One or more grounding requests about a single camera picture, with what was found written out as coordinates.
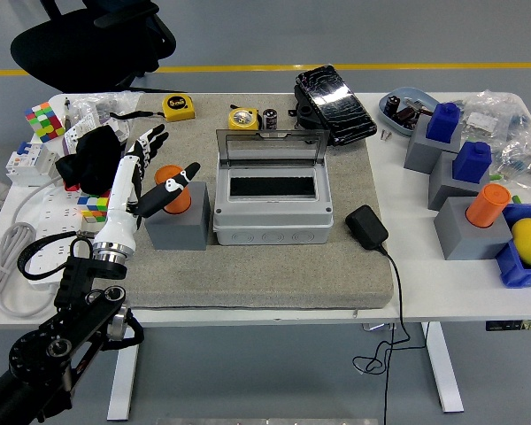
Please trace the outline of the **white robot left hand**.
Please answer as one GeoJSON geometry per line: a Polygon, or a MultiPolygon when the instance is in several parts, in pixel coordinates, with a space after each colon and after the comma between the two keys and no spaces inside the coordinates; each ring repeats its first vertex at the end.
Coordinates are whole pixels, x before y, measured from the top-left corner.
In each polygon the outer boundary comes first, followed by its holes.
{"type": "Polygon", "coordinates": [[[112,184],[107,208],[107,221],[96,234],[92,256],[94,259],[123,264],[136,248],[135,231],[140,218],[148,218],[172,203],[187,190],[200,164],[194,162],[154,188],[142,194],[142,180],[146,168],[157,156],[167,139],[163,124],[139,136],[119,165],[112,184]]]}

